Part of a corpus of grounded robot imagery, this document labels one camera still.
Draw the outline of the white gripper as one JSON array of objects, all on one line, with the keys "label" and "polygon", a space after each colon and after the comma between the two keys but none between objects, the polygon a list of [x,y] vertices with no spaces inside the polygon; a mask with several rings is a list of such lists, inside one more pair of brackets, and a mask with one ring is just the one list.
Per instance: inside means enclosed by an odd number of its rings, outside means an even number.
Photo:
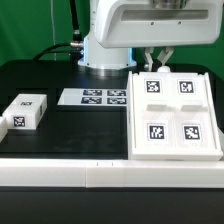
[{"label": "white gripper", "polygon": [[[94,33],[105,48],[144,49],[152,71],[153,47],[211,44],[220,35],[224,0],[100,0]],[[165,47],[164,66],[174,53]]]}]

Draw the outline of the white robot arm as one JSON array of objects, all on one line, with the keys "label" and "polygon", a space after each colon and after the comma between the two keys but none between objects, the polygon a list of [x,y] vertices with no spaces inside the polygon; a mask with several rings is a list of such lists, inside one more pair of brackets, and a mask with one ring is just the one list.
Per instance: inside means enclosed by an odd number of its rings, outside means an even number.
[{"label": "white robot arm", "polygon": [[89,0],[90,30],[79,64],[100,72],[134,67],[142,48],[146,69],[165,65],[177,46],[212,44],[220,35],[224,0]]}]

